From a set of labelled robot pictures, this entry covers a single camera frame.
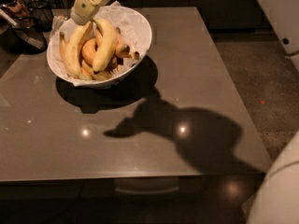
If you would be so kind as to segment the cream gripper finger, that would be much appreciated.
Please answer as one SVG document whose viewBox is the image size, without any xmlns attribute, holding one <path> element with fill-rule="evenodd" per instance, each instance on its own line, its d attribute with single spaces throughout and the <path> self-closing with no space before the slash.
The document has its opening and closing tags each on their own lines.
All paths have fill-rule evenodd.
<svg viewBox="0 0 299 224">
<path fill-rule="evenodd" d="M 75 0 L 71 8 L 71 19 L 77 25 L 85 25 L 97 12 L 97 0 Z"/>
</svg>

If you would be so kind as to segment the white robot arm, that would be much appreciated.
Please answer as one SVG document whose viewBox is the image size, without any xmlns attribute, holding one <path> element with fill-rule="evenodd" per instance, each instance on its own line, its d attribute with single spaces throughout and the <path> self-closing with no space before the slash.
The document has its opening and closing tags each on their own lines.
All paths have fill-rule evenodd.
<svg viewBox="0 0 299 224">
<path fill-rule="evenodd" d="M 110 0 L 75 0 L 71 18 L 84 24 Z M 258 0 L 285 52 L 299 70 L 299 0 Z M 299 224 L 299 132 L 259 188 L 247 224 Z"/>
</svg>

